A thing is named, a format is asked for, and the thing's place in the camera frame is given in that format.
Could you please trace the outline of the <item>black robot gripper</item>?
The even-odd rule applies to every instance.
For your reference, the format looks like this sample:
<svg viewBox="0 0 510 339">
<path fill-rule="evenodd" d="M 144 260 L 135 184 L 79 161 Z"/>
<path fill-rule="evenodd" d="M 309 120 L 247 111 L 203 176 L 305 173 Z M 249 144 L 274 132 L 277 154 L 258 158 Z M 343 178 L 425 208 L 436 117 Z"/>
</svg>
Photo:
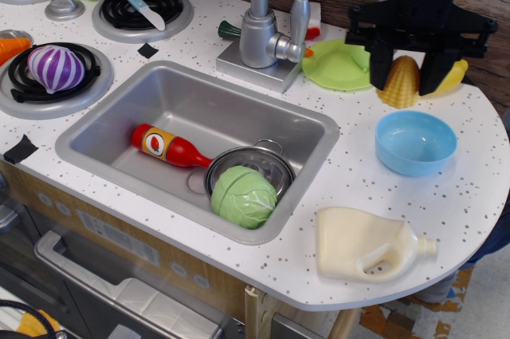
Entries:
<svg viewBox="0 0 510 339">
<path fill-rule="evenodd" d="M 426 53 L 420 96 L 435 92 L 461 56 L 482 58 L 489 36 L 498 29 L 497 21 L 454 0 L 384 0 L 353 6 L 348 17 L 346 43 L 371 53 L 371 84 L 379 90 L 385 88 L 394 49 Z"/>
</svg>

